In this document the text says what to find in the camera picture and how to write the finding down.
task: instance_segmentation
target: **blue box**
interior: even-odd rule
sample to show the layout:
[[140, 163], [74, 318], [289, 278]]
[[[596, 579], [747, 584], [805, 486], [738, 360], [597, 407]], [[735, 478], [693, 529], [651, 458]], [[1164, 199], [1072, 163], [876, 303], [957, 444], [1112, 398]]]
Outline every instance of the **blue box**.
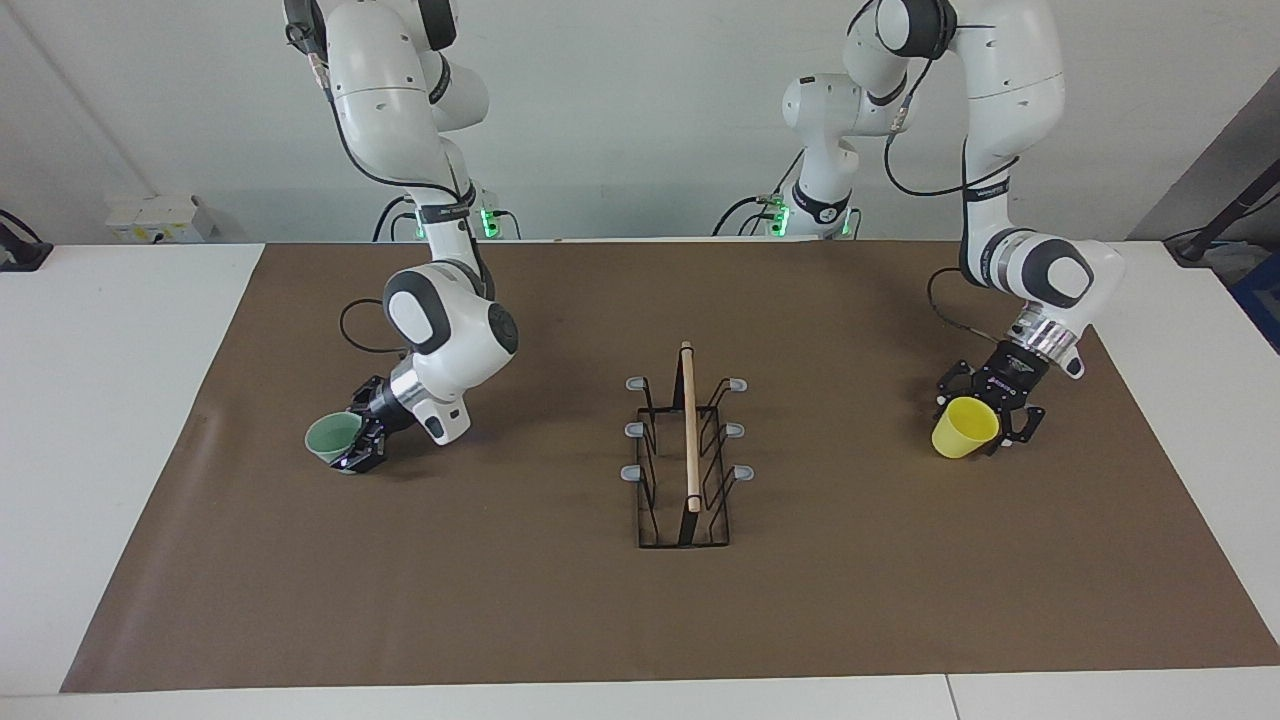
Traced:
[[1280, 254], [1258, 265], [1231, 288], [1235, 301], [1280, 351]]

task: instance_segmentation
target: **brown table covering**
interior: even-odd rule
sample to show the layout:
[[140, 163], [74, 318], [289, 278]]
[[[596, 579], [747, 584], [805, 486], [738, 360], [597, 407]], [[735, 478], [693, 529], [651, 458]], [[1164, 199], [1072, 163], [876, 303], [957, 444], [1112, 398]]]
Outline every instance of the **brown table covering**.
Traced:
[[[302, 436], [394, 357], [347, 346], [338, 311], [426, 249], [269, 247], [63, 689], [1280, 664], [1092, 334], [1088, 377], [1036, 392], [1032, 446], [933, 454], [932, 384], [991, 350], [925, 301], [955, 255], [488, 246], [520, 355], [468, 395], [460, 442], [411, 429], [352, 478]], [[1018, 310], [956, 277], [940, 296], [992, 332]], [[376, 307], [349, 327], [394, 345]], [[759, 478], [732, 547], [641, 551], [623, 380], [664, 396], [682, 340], [704, 387], [750, 380], [723, 409]]]

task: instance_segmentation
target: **white table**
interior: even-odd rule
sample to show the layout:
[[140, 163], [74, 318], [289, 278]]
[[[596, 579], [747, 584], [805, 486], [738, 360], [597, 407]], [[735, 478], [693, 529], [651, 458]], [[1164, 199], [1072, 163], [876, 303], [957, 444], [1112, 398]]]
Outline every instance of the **white table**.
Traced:
[[[1212, 274], [1119, 249], [1098, 332], [1280, 635], [1280, 356]], [[0, 717], [1280, 717], [1280, 669], [58, 697], [261, 250], [60, 247], [0, 275]]]

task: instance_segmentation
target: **wooden dowel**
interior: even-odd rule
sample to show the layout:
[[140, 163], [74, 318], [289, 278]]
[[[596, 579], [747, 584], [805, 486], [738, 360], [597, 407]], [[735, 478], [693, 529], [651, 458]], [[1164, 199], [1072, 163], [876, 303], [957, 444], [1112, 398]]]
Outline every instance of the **wooden dowel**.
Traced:
[[694, 346], [680, 346], [681, 366], [685, 370], [685, 471], [689, 474], [689, 511], [703, 511], [703, 473], [699, 469], [701, 452], [698, 443], [698, 391], [694, 388]]

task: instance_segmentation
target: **white robotic arm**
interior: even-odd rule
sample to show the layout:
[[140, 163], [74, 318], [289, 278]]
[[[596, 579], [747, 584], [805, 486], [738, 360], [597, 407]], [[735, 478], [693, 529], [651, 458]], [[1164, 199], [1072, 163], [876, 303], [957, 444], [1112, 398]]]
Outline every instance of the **white robotic arm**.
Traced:
[[[837, 220], [829, 208], [847, 204], [850, 168], [856, 169], [847, 159], [835, 161], [852, 154], [840, 138], [882, 136], [892, 143], [908, 128], [915, 92], [915, 87], [908, 90], [908, 63], [913, 58], [932, 63], [947, 50], [964, 63], [969, 97], [965, 182], [955, 188], [964, 193], [960, 268], [969, 282], [1014, 295], [1027, 305], [1009, 340], [980, 370], [957, 364], [940, 391], [943, 404], [960, 395], [982, 398], [1001, 416], [1005, 443], [1025, 442], [1043, 416], [1027, 405], [1030, 391], [1052, 364], [1073, 378], [1084, 375], [1075, 346], [1124, 277], [1124, 260], [1108, 246], [1065, 240], [1009, 219], [1009, 169], [1048, 135], [1064, 109], [1062, 58], [1046, 0], [869, 0], [863, 5], [845, 44], [851, 82], [815, 76], [787, 91], [786, 119], [805, 143], [805, 167], [783, 199], [787, 231], [835, 234]], [[954, 389], [961, 375], [970, 384]], [[1011, 413], [1024, 407], [1030, 414], [1028, 424], [1015, 429]]]
[[431, 247], [430, 263], [387, 284], [387, 318], [411, 352], [357, 391], [351, 410], [365, 427], [334, 462], [367, 471], [385, 457], [387, 436], [415, 421], [439, 445], [461, 437], [471, 427], [463, 393], [520, 345], [471, 229], [476, 188], [462, 151], [439, 135], [481, 122], [489, 95], [440, 54], [457, 35], [449, 0], [346, 0], [328, 14], [315, 0], [284, 5], [289, 42], [310, 59], [351, 161], [412, 199]]

